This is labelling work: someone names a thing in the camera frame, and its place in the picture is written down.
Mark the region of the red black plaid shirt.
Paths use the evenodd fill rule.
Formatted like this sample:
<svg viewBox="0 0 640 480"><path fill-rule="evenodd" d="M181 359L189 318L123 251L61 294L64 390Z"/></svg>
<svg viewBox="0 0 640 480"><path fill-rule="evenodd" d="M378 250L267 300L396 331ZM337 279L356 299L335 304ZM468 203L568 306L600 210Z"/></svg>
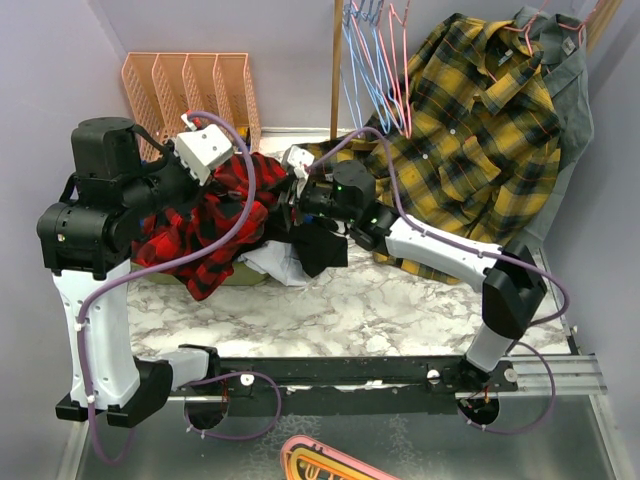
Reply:
<svg viewBox="0 0 640 480"><path fill-rule="evenodd" d="M261 153L253 153L251 158L256 175L256 192L246 222L228 242L211 254L168 269L181 279L197 301L209 297L219 285L216 280L196 279L194 270L198 268L202 273L214 273L231 269L239 250L260 240L269 209L276 202L272 189L286 177L277 159ZM142 238L132 244L132 262L141 267L152 267L213 244L240 218L247 195L246 165L242 156L235 155L214 171L203 200L193 209L190 217L167 210L144 220Z"/></svg>

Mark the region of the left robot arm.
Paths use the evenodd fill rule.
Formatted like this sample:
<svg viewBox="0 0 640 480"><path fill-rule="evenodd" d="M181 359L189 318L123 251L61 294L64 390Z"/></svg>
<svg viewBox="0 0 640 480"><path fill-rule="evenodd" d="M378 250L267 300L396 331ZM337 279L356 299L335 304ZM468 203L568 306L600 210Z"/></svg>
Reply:
<svg viewBox="0 0 640 480"><path fill-rule="evenodd" d="M186 213L204 194L173 141L153 142L160 158L144 163L140 138L151 137L127 118L81 122L71 134L75 171L37 223L71 345L72 386L56 406L62 420L104 413L109 425L133 428L183 385L202 395L220 385L213 347L183 344L146 359L131 351L127 283L141 223L168 209Z"/></svg>

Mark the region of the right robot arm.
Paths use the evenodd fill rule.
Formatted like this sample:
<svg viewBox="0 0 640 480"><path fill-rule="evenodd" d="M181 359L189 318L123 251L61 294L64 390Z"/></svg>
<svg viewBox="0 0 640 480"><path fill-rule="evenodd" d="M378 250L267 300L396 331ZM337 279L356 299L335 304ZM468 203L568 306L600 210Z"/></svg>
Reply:
<svg viewBox="0 0 640 480"><path fill-rule="evenodd" d="M518 242L502 248L469 240L402 215L377 200L373 176L357 161L339 164L327 183L312 180L301 151L282 166L279 203L287 226L307 216L343 222L362 249L429 266L480 293L483 323L463 356L459 378L472 391L491 384L499 361L524 336L547 293L529 249Z"/></svg>

